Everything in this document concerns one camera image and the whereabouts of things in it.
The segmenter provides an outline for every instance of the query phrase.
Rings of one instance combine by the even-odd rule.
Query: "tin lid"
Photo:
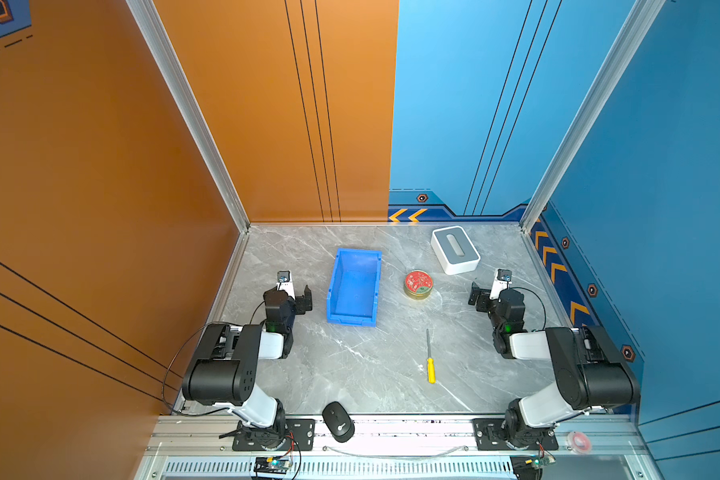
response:
[[[432,277],[421,270],[414,270],[405,277],[405,289],[416,296],[427,295],[432,291]]]

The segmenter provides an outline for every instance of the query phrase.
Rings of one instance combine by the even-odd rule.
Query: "white cable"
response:
[[[450,450],[447,450],[446,452],[438,453],[435,455],[430,456],[421,456],[421,457],[393,457],[393,456],[373,456],[373,455],[360,455],[358,453],[349,453],[349,452],[342,452],[341,450],[337,450],[334,447],[326,446],[328,450],[333,450],[336,453],[341,453],[342,455],[350,456],[350,457],[360,457],[360,458],[377,458],[379,460],[405,460],[409,462],[426,462],[427,460],[432,460],[432,458],[437,457],[443,457],[448,455],[449,453],[456,452],[457,450],[462,450],[464,448],[469,448],[466,445],[462,445],[460,447],[454,447]]]

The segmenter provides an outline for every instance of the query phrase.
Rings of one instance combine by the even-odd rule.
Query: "yellow chevron arrow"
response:
[[[416,220],[416,217],[419,216],[419,215],[421,215],[421,214],[422,214],[423,212],[425,212],[425,211],[427,211],[427,209],[426,209],[426,208],[422,208],[421,210],[419,210],[418,212],[416,212],[416,213],[413,214],[412,216],[409,216],[408,219],[409,219],[411,222],[418,222],[418,220]]]
[[[552,277],[552,283],[554,283],[554,274],[558,270],[562,270],[563,272],[568,271],[568,269],[565,267],[565,265],[556,264],[555,262],[552,262],[552,271],[550,272],[550,276]]]
[[[539,249],[539,237],[540,236],[546,236],[547,238],[549,237],[549,235],[547,235],[547,232],[542,232],[541,230],[536,232],[536,250]]]
[[[406,210],[407,210],[407,208],[401,208],[400,210],[395,212],[393,216],[390,216],[389,219],[393,222],[399,222],[400,220],[398,220],[398,215],[402,214]]]
[[[544,266],[547,266],[547,254],[556,254],[557,250],[552,248],[551,246],[546,246],[541,250],[544,252],[542,262],[544,263]]]
[[[589,310],[584,305],[579,305],[576,302],[570,303],[570,323],[571,325],[576,325],[576,320],[574,320],[574,315],[576,315],[576,310],[579,312],[584,312],[587,315],[590,314]]]

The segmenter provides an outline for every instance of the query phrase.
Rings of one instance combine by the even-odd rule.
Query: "yellow screwdriver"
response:
[[[434,360],[432,360],[432,348],[429,346],[429,329],[427,329],[427,375],[429,382],[434,383]]]

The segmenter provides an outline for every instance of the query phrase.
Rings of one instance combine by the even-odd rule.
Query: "black line stripe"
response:
[[[389,206],[407,206],[407,207],[410,208],[411,210],[417,210],[417,209],[419,209],[419,208],[421,207],[420,204],[418,204],[418,205],[413,205],[413,204],[390,204]],[[446,210],[448,210],[448,212],[449,212],[449,213],[451,214],[451,216],[453,216],[454,218],[461,218],[461,217],[463,216],[463,215],[457,215],[453,210],[451,210],[451,207],[450,207],[450,206],[447,206],[446,204],[427,204],[426,206],[442,206],[442,207],[444,207]],[[481,216],[507,216],[507,215],[509,215],[510,213],[512,213],[513,211],[515,211],[515,210],[517,210],[518,208],[520,208],[521,206],[528,206],[528,204],[518,204],[518,205],[516,205],[516,206],[513,206],[512,208],[510,208],[509,210],[507,210],[507,211],[504,212],[503,214],[498,214],[498,215],[481,215]]]
[[[518,75],[518,82],[514,85],[514,91],[512,92],[512,99],[509,100],[509,107],[507,107],[507,114],[504,116],[504,121],[501,123],[501,129],[499,130],[499,135],[496,137],[496,145],[494,145],[494,151],[492,154],[490,154],[490,161],[488,162],[488,168],[485,170],[485,176],[483,177],[483,183],[480,184],[480,191],[478,192],[478,198],[474,201],[474,208],[472,208],[472,215],[474,215],[474,212],[478,209],[478,202],[480,201],[480,196],[483,193],[483,187],[485,187],[485,181],[488,178],[488,174],[490,173],[490,166],[494,162],[494,156],[496,155],[496,149],[499,146],[499,142],[501,141],[501,134],[504,132],[504,126],[507,124],[507,119],[509,118],[509,112],[512,110],[512,104],[514,103],[514,96],[518,92],[518,88],[520,87],[520,81],[523,79],[523,72],[525,72],[525,65],[528,63],[528,57],[530,56],[530,51],[534,49],[534,42],[536,41],[536,34],[539,31],[539,26],[541,25],[541,19],[544,18],[544,12],[547,10],[547,3],[549,0],[544,0],[544,7],[541,9],[541,14],[539,15],[539,21],[536,24],[536,29],[534,30],[534,36],[530,38],[530,45],[528,45],[528,52],[525,54],[525,60],[523,60],[523,67],[520,69],[520,74]]]
[[[701,430],[694,430],[693,432],[680,433],[678,435],[673,435],[670,437],[659,438],[657,440],[651,440],[650,442],[646,442],[646,443],[663,442],[664,440],[670,440],[672,438],[684,437],[686,435],[693,435],[694,433],[708,432],[709,430],[717,430],[718,428],[720,428],[720,425],[717,427],[702,428]]]
[[[536,75],[536,69],[539,67],[539,62],[541,62],[541,55],[544,54],[544,48],[547,46],[547,40],[550,38],[550,33],[552,33],[552,27],[554,26],[554,21],[557,19],[557,13],[560,11],[560,6],[563,5],[563,0],[560,0],[560,3],[557,4],[557,10],[555,10],[554,17],[552,17],[552,23],[550,24],[550,29],[547,31],[547,37],[544,39],[544,43],[541,45],[541,52],[539,52],[539,57],[536,59],[536,65],[534,66],[534,72],[530,74],[530,80],[528,81],[528,86],[525,89],[525,93],[523,94],[523,101],[520,102],[520,108],[518,109],[518,115],[514,118],[514,123],[512,123],[512,130],[509,132],[509,137],[507,137],[507,143],[504,144],[504,149],[501,151],[501,157],[499,158],[499,165],[496,166],[496,171],[494,172],[494,178],[490,181],[490,187],[488,188],[488,193],[485,195],[485,200],[483,200],[483,207],[480,209],[480,214],[483,213],[485,210],[485,205],[488,202],[488,197],[490,196],[490,191],[494,188],[494,183],[496,182],[496,176],[499,173],[499,168],[501,168],[501,161],[504,159],[504,154],[507,153],[507,147],[509,146],[509,140],[512,139],[512,133],[514,133],[514,127],[518,124],[518,119],[520,118],[520,112],[523,110],[523,105],[525,104],[525,98],[528,96],[528,91],[530,90],[530,84],[534,81],[534,76]]]
[[[31,308],[29,308],[28,306],[26,306],[26,305],[24,305],[24,304],[22,304],[22,303],[20,303],[20,302],[18,302],[18,301],[16,301],[16,300],[10,298],[8,295],[0,292],[0,296],[2,296],[3,298],[5,298],[5,299],[8,300],[9,302],[12,302],[13,304],[20,306],[21,308],[23,308],[23,309],[26,310],[27,312],[29,312],[29,313],[31,313],[31,314],[33,314],[33,315],[35,315],[35,316],[37,316],[37,317],[45,320],[46,322],[50,323],[51,325],[53,325],[53,326],[55,326],[55,327],[57,327],[57,328],[65,331],[65,332],[69,333],[70,335],[72,335],[72,336],[75,337],[76,339],[82,340],[82,341],[86,342],[88,345],[92,346],[92,347],[95,348],[96,350],[99,350],[99,351],[101,351],[101,352],[104,352],[105,354],[111,356],[112,358],[114,358],[114,359],[116,359],[116,360],[119,360],[119,361],[121,361],[122,363],[125,363],[126,365],[128,365],[130,368],[132,368],[132,369],[134,369],[134,370],[137,370],[137,371],[139,371],[139,372],[142,372],[144,375],[148,376],[149,378],[155,380],[155,381],[158,382],[158,383],[163,383],[163,381],[160,380],[160,379],[158,379],[157,377],[152,376],[152,375],[150,375],[150,374],[147,373],[147,372],[144,372],[144,370],[138,368],[137,366],[132,365],[131,363],[129,363],[129,362],[126,361],[126,360],[123,360],[123,359],[119,358],[117,355],[106,351],[105,349],[101,348],[100,346],[96,345],[95,343],[86,340],[86,339],[83,338],[82,336],[77,335],[77,333],[72,332],[72,331],[64,328],[63,326],[59,325],[59,324],[56,323],[55,321],[52,321],[51,319],[47,318],[46,316],[42,316],[42,315],[39,314],[38,312],[35,312],[35,311],[32,310]],[[173,388],[171,385],[168,385],[167,383],[166,383],[166,386],[167,386],[168,388],[171,388],[171,389],[176,390],[177,392],[179,391],[178,389]]]
[[[530,6],[534,3],[534,0],[528,2],[528,10],[525,11],[525,19],[523,19],[523,26],[520,27],[520,33],[518,35],[518,43],[514,44],[514,52],[512,52],[512,59],[509,62],[507,68],[507,76],[504,77],[504,84],[501,86],[501,93],[499,94],[499,100],[496,102],[496,110],[494,110],[494,118],[490,121],[490,128],[488,129],[488,135],[485,137],[485,144],[483,145],[483,153],[480,154],[480,161],[478,162],[478,168],[474,171],[474,178],[472,179],[472,187],[469,189],[469,195],[467,196],[467,203],[464,205],[464,215],[467,214],[467,208],[469,207],[469,200],[472,197],[472,190],[474,190],[474,184],[478,181],[478,173],[480,173],[480,166],[483,163],[483,156],[485,156],[485,149],[488,146],[488,140],[490,139],[490,132],[494,129],[494,122],[496,121],[496,115],[499,112],[499,105],[501,105],[501,98],[504,96],[504,89],[507,87],[507,80],[509,80],[509,72],[512,70],[512,63],[514,63],[514,56],[518,52],[518,46],[520,46],[520,39],[523,37],[523,30],[525,30],[525,23],[528,21],[528,13],[530,12]]]
[[[26,27],[21,27],[19,30],[14,30],[14,31],[9,32],[9,33],[7,33],[7,34],[2,34],[2,35],[0,35],[0,38],[2,38],[2,37],[7,37],[7,36],[12,35],[12,34],[14,34],[14,33],[16,33],[16,32],[21,32],[22,30],[26,30],[27,28],[29,28],[29,27],[31,27],[31,26],[32,26],[32,25],[29,24],[29,25],[27,25]]]
[[[298,92],[302,96],[302,108],[304,108],[304,124],[307,127],[307,141],[309,142],[309,153],[312,156],[312,168],[315,171],[315,186],[317,187],[317,199],[320,202],[320,216],[322,221],[326,221],[326,216],[322,212],[322,198],[320,196],[320,182],[317,180],[317,166],[315,165],[315,152],[312,151],[312,137],[309,135],[309,121],[307,120],[307,106],[304,103],[304,91],[302,90],[302,78],[298,73],[298,60],[296,60],[296,44],[293,42],[293,29],[291,28],[291,16],[288,14],[288,1],[282,0],[282,4],[286,6],[286,18],[288,19],[288,31],[291,33],[291,46],[293,47],[293,62],[296,64],[296,78],[298,79]]]
[[[326,167],[326,151],[322,147],[322,130],[320,129],[320,112],[317,110],[317,94],[315,93],[315,77],[312,75],[312,56],[309,54],[309,39],[307,38],[307,22],[304,19],[304,3],[298,0],[298,4],[302,6],[302,24],[304,26],[304,42],[307,44],[307,61],[309,62],[309,78],[312,80],[312,98],[315,100],[315,117],[317,118],[317,135],[320,139],[320,154],[322,155],[322,172],[326,176],[326,192],[328,192],[328,211],[331,212],[331,222],[333,222],[333,205],[331,203],[331,189],[328,188],[328,168]]]
[[[674,459],[674,458],[693,457],[693,456],[697,456],[697,455],[705,455],[705,454],[707,454],[707,453],[718,453],[718,452],[720,452],[720,449],[718,449],[718,450],[709,450],[708,452],[687,453],[687,454],[685,454],[685,455],[677,455],[677,456],[673,456],[673,457],[657,458],[657,459],[656,459],[656,462],[661,462],[662,460],[672,460],[672,459]]]
[[[151,356],[149,356],[149,355],[145,354],[144,352],[142,352],[141,350],[135,348],[135,347],[134,347],[133,345],[131,345],[130,343],[126,342],[126,341],[123,340],[122,338],[118,337],[117,335],[115,335],[115,334],[112,333],[111,331],[109,331],[109,330],[107,330],[106,328],[104,328],[101,324],[96,323],[95,321],[93,321],[93,320],[91,320],[89,317],[87,317],[86,315],[83,315],[83,314],[80,313],[78,310],[72,308],[72,307],[69,306],[67,303],[63,302],[59,297],[51,294],[51,293],[48,292],[46,289],[44,289],[43,287],[39,286],[37,283],[33,282],[32,280],[29,280],[26,276],[23,276],[23,275],[21,275],[19,272],[17,272],[16,270],[10,268],[8,265],[0,262],[0,266],[2,266],[3,268],[5,268],[6,270],[8,270],[9,272],[11,272],[12,274],[18,276],[18,277],[21,278],[23,281],[29,283],[30,285],[32,285],[33,287],[35,287],[36,289],[38,289],[40,292],[45,293],[45,294],[48,295],[50,298],[56,300],[58,303],[61,303],[62,305],[66,306],[69,310],[72,310],[73,312],[77,313],[77,315],[82,316],[83,318],[85,318],[85,319],[88,320],[89,322],[93,323],[94,325],[96,325],[97,327],[99,327],[100,329],[102,329],[103,331],[109,333],[110,335],[112,335],[113,337],[115,337],[116,339],[118,339],[119,341],[125,343],[125,344],[128,345],[130,348],[132,348],[132,349],[134,349],[135,351],[137,351],[138,353],[141,353],[142,355],[144,355],[146,358],[152,360],[152,361],[153,361],[154,363],[156,363],[157,365],[162,366],[164,369],[167,369],[167,368],[168,368],[168,366],[163,365],[162,363],[158,362],[157,360],[155,360],[155,359],[152,358]],[[173,373],[173,375],[178,376],[179,378],[182,378],[181,375],[179,375],[178,373],[174,372],[173,370],[170,370],[170,372]]]
[[[55,354],[57,354],[57,355],[59,355],[59,356],[62,356],[62,357],[64,357],[64,358],[67,359],[67,360],[72,360],[73,362],[77,363],[77,365],[84,366],[84,367],[87,368],[88,370],[93,370],[93,371],[96,372],[96,373],[100,373],[101,375],[104,375],[104,376],[105,376],[106,378],[108,378],[108,379],[113,379],[113,380],[115,380],[116,382],[118,382],[118,383],[120,383],[120,384],[122,384],[122,385],[125,385],[125,386],[128,387],[128,388],[134,389],[134,390],[136,390],[137,392],[141,392],[141,393],[143,393],[143,394],[146,395],[146,396],[152,397],[152,398],[154,398],[155,400],[157,400],[158,402],[162,402],[162,400],[160,400],[159,398],[155,397],[155,396],[152,395],[151,393],[144,392],[144,390],[139,389],[139,388],[136,388],[136,387],[134,387],[133,385],[131,385],[131,384],[129,384],[129,383],[125,383],[123,380],[116,379],[116,378],[113,377],[112,375],[108,375],[108,374],[102,372],[101,370],[97,370],[97,369],[93,368],[92,366],[86,365],[85,363],[82,363],[80,360],[73,359],[72,357],[63,354],[62,352],[59,352],[58,350],[54,350],[54,349],[50,348],[49,346],[43,345],[42,343],[40,343],[40,342],[38,342],[38,341],[32,340],[32,339],[29,338],[28,336],[21,335],[19,332],[16,332],[16,331],[14,331],[14,330],[11,330],[11,329],[9,329],[9,328],[6,327],[6,326],[2,326],[1,324],[0,324],[0,328],[3,329],[3,330],[5,330],[6,332],[13,333],[14,335],[16,335],[16,336],[18,336],[18,337],[20,337],[20,338],[23,338],[24,340],[27,340],[28,342],[32,342],[32,343],[34,343],[34,344],[37,345],[37,346],[41,346],[41,347],[43,347],[44,349],[49,350],[49,351],[51,351],[51,352],[53,352],[53,353],[55,353]]]
[[[678,412],[678,413],[673,413],[673,414],[671,414],[671,415],[667,415],[667,416],[663,416],[663,417],[659,417],[659,418],[654,418],[653,420],[648,420],[647,422],[643,422],[643,423],[641,423],[641,424],[639,424],[639,425],[640,425],[640,426],[648,425],[649,423],[658,422],[659,420],[664,420],[664,419],[671,418],[671,417],[674,417],[674,416],[682,415],[683,413],[692,412],[693,410],[698,410],[698,409],[700,409],[700,408],[707,408],[708,406],[717,405],[718,403],[720,403],[720,400],[717,400],[716,402],[706,403],[706,404],[704,404],[704,405],[699,405],[698,407],[688,408],[687,410],[683,410],[683,411]]]
[[[322,86],[326,89],[326,111],[328,112],[328,136],[331,139],[331,159],[333,159],[333,180],[336,183],[336,206],[338,207],[338,221],[342,221],[342,202],[338,199],[338,176],[336,175],[336,154],[333,151],[333,129],[331,129],[331,109],[328,106],[328,82],[326,81],[326,61],[322,57],[322,37],[320,35],[320,17],[317,12],[315,0],[315,18],[317,19],[317,39],[320,42],[320,63],[322,65]]]

